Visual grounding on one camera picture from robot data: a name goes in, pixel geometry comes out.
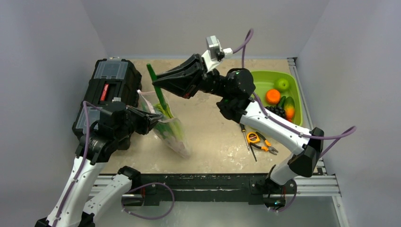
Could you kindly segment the toy leek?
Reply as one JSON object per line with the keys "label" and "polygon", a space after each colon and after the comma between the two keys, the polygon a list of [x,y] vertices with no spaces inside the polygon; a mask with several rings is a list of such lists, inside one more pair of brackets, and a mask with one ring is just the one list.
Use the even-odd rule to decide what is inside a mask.
{"label": "toy leek", "polygon": [[[155,72],[153,70],[152,65],[150,63],[147,63],[146,67],[147,67],[148,73],[150,75],[151,81],[152,82],[156,81],[157,76],[156,76],[156,74],[155,74]],[[163,95],[163,92],[162,92],[161,88],[159,88],[159,87],[157,87],[155,85],[153,87],[154,87],[154,91],[156,93],[156,96],[157,96],[157,98],[159,100],[159,103],[156,104],[156,108],[163,115],[165,115],[167,118],[172,119],[174,116],[171,113],[170,107],[169,107],[169,105],[168,105],[168,103],[167,103],[167,101],[166,101],[166,99],[165,99],[165,97]]]}

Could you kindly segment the clear zip top bag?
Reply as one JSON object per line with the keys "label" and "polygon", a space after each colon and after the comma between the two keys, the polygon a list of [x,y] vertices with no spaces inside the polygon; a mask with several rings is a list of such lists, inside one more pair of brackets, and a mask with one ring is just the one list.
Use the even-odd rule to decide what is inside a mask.
{"label": "clear zip top bag", "polygon": [[138,90],[137,93],[139,95],[139,107],[142,110],[163,116],[154,126],[154,133],[178,155],[183,158],[189,158],[192,154],[192,149],[187,141],[184,127],[181,121],[172,114],[167,98],[164,97],[166,106],[166,109],[164,109],[155,91],[143,92]]}

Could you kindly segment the green toy bok choy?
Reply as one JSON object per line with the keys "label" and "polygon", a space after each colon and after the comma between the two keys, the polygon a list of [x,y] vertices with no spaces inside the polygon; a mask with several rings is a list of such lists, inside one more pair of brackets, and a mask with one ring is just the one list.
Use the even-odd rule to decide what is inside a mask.
{"label": "green toy bok choy", "polygon": [[[153,106],[157,113],[161,113],[157,108],[156,105]],[[176,117],[172,119],[167,118],[165,115],[162,120],[158,122],[155,126],[161,134],[163,138],[167,138],[169,136],[174,136],[180,140],[184,139],[184,129],[180,120]]]}

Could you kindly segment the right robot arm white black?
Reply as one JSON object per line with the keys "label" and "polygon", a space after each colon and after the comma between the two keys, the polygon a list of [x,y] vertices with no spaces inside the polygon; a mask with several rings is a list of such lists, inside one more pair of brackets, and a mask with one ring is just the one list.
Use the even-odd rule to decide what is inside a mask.
{"label": "right robot arm white black", "polygon": [[227,120],[250,126],[284,145],[292,155],[271,169],[265,180],[270,192],[278,192],[296,176],[311,177],[322,151],[317,139],[324,132],[297,126],[269,112],[255,94],[253,76],[248,69],[234,68],[221,76],[217,66],[223,57],[193,54],[181,65],[160,73],[152,84],[185,99],[198,91],[221,97],[217,102]]}

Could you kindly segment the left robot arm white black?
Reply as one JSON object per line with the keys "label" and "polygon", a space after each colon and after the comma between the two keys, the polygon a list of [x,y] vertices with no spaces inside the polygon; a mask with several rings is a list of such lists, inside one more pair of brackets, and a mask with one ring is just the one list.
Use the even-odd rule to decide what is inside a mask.
{"label": "left robot arm white black", "polygon": [[87,126],[76,150],[73,168],[66,186],[51,213],[37,220],[37,227],[94,227],[113,200],[124,192],[140,190],[140,172],[120,169],[116,179],[98,195],[89,199],[92,187],[116,150],[130,146],[133,133],[146,135],[163,115],[142,111],[123,102],[109,102],[99,109],[97,129]]}

